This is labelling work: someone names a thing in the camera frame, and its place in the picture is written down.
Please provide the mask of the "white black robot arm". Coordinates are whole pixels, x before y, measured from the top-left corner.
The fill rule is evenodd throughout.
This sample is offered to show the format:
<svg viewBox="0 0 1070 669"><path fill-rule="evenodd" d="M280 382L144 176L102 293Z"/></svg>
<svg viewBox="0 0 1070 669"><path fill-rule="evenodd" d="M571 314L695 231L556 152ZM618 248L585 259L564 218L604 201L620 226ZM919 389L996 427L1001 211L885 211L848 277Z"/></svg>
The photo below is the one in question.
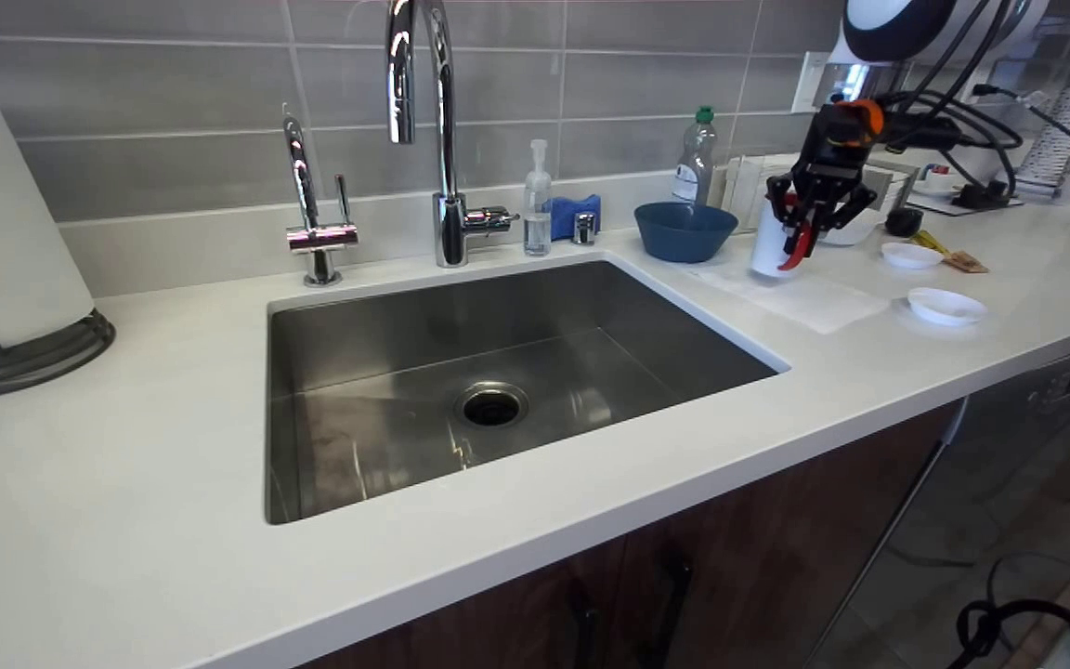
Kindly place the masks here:
<svg viewBox="0 0 1070 669"><path fill-rule="evenodd" d="M815 111L800 160L765 179L773 218L802 244L876 201L862 184L872 150L966 147L948 108L989 57L1036 31L1049 0L839 0L839 9L839 52L856 64L924 64L924 77L914 91L829 102Z"/></svg>

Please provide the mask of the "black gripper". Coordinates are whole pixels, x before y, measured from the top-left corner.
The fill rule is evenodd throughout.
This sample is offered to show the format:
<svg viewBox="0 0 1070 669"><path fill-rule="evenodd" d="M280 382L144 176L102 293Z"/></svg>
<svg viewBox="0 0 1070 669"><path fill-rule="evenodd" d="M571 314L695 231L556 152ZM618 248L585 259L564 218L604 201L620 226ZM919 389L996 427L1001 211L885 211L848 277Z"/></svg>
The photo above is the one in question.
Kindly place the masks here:
<svg viewBox="0 0 1070 669"><path fill-rule="evenodd" d="M876 102L823 106L794 166L765 179L765 197L779 226L791 231L794 215L826 215L826 239L872 206L876 195L862 184L862 166L881 133L885 108Z"/></svg>

